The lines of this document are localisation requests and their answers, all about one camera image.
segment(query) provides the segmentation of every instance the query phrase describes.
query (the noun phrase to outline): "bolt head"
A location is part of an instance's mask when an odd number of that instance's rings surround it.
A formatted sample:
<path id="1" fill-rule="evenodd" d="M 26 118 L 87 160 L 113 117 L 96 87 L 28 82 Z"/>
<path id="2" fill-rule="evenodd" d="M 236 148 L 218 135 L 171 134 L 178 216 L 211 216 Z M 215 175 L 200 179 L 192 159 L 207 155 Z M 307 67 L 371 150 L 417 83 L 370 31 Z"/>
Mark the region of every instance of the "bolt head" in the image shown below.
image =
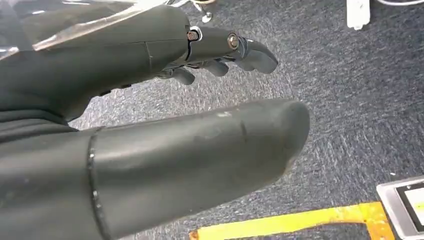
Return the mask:
<path id="1" fill-rule="evenodd" d="M 228 44 L 232 49 L 237 49 L 239 47 L 239 39 L 235 34 L 231 34 L 228 37 Z"/>

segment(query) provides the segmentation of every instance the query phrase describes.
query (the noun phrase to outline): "gray plastic finger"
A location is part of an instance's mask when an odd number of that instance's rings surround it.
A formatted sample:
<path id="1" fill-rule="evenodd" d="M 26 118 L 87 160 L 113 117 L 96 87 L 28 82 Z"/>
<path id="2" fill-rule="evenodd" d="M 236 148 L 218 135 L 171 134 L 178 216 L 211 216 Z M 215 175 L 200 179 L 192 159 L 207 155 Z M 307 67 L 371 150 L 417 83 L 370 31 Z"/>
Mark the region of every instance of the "gray plastic finger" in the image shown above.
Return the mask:
<path id="1" fill-rule="evenodd" d="M 201 68 L 208 70 L 211 74 L 217 77 L 225 76 L 228 73 L 228 66 L 220 61 L 206 61 L 201 65 Z"/>

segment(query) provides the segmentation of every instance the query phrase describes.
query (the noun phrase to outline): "robotic finger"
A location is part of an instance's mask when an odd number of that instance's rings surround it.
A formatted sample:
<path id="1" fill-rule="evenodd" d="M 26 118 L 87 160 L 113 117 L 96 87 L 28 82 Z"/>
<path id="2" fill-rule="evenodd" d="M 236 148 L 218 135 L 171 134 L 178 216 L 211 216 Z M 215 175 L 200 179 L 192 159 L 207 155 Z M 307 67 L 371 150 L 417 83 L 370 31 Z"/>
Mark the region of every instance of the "robotic finger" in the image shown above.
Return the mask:
<path id="1" fill-rule="evenodd" d="M 234 62 L 244 71 L 257 70 L 264 74 L 272 73 L 278 66 L 278 60 L 265 45 L 237 36 L 232 31 L 193 26 L 187 33 L 187 38 L 189 41 L 187 55 L 173 63 L 179 68 L 186 66 L 206 69 L 216 77 L 222 77 L 229 71 L 226 65 L 228 62 Z M 194 76 L 187 70 L 183 72 L 185 74 L 178 74 L 178 77 L 175 77 L 176 73 L 167 69 L 159 77 L 176 78 L 183 84 L 193 83 Z"/>

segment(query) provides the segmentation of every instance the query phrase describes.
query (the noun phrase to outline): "metal screw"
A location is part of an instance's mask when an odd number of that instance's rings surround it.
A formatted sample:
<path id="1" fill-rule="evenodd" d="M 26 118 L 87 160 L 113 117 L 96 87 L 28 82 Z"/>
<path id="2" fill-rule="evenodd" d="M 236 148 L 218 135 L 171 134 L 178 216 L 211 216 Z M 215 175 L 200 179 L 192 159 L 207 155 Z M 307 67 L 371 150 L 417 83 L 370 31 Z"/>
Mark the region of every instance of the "metal screw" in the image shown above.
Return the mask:
<path id="1" fill-rule="evenodd" d="M 196 41 L 199 39 L 199 34 L 195 31 L 187 32 L 187 38 L 189 41 Z"/>
<path id="2" fill-rule="evenodd" d="M 231 33 L 228 36 L 228 44 L 229 44 L 229 47 L 232 49 L 237 49 L 239 47 L 239 39 L 234 33 Z"/>

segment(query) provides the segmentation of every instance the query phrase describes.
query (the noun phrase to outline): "black rubber covering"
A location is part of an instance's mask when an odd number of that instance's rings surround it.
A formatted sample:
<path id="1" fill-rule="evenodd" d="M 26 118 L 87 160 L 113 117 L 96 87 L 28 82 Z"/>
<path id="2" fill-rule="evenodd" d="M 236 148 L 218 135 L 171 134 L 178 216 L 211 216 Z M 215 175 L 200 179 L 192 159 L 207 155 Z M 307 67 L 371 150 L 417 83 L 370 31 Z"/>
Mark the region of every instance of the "black rubber covering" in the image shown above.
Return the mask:
<path id="1" fill-rule="evenodd" d="M 118 239 L 241 197 L 287 171 L 309 114 L 275 99 L 80 132 L 43 124 L 64 132 L 0 144 L 0 239 Z"/>

